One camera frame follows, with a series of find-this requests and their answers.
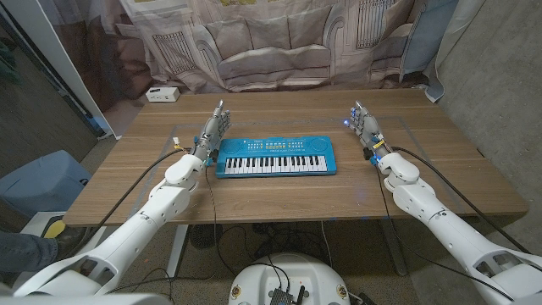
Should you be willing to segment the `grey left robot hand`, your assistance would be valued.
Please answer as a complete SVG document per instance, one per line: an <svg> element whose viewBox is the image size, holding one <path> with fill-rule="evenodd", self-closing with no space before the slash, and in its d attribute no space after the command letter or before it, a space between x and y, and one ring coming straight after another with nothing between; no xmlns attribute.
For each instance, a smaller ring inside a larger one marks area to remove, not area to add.
<svg viewBox="0 0 542 305"><path fill-rule="evenodd" d="M215 158L213 154L219 150L220 142L229 127L230 111L224 110L224 101L220 100L211 117L202 127L191 154L205 164L210 158Z"/></svg>

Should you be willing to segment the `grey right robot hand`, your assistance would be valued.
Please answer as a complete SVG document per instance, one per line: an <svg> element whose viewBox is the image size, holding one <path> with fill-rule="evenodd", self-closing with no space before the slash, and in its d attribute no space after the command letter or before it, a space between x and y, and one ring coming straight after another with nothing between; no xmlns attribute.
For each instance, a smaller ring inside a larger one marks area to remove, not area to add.
<svg viewBox="0 0 542 305"><path fill-rule="evenodd" d="M363 156L371 164L377 165L382 157L392 153L385 142L378 121L368 112L359 100L351 109L350 117L344 121L344 125L352 130L363 146Z"/></svg>

